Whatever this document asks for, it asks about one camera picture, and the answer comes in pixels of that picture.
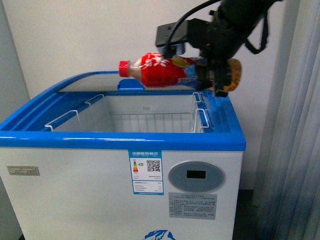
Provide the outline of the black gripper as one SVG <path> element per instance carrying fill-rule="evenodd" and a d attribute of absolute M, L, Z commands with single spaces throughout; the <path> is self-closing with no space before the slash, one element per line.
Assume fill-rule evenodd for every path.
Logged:
<path fill-rule="evenodd" d="M 211 21 L 191 19 L 187 23 L 187 42 L 199 49 L 195 60 L 196 90 L 214 90 L 215 97 L 227 97 L 232 83 L 232 68 L 226 61 L 242 45 L 253 54 L 262 52 L 268 43 L 269 4 L 266 0 L 223 0 L 217 10 L 210 12 Z M 260 47 L 248 37 L 263 20 Z M 211 60 L 223 60 L 213 64 Z"/>

